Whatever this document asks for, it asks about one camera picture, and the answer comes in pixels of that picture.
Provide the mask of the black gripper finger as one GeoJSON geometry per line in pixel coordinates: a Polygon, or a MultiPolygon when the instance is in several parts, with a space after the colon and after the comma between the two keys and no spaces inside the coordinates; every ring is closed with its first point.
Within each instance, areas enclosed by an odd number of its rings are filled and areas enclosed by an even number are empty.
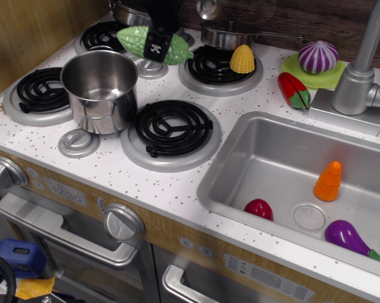
{"type": "Polygon", "coordinates": [[[143,55],[145,59],[163,63],[169,51],[173,34],[163,28],[150,26],[145,39],[143,55]]]}

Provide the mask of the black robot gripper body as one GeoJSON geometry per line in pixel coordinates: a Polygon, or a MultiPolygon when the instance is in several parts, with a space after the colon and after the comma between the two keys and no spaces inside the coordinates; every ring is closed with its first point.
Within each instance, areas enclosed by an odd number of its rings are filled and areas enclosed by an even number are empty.
{"type": "Polygon", "coordinates": [[[158,33],[173,34],[180,29],[177,16],[181,0],[141,0],[139,4],[149,14],[158,33]]]}

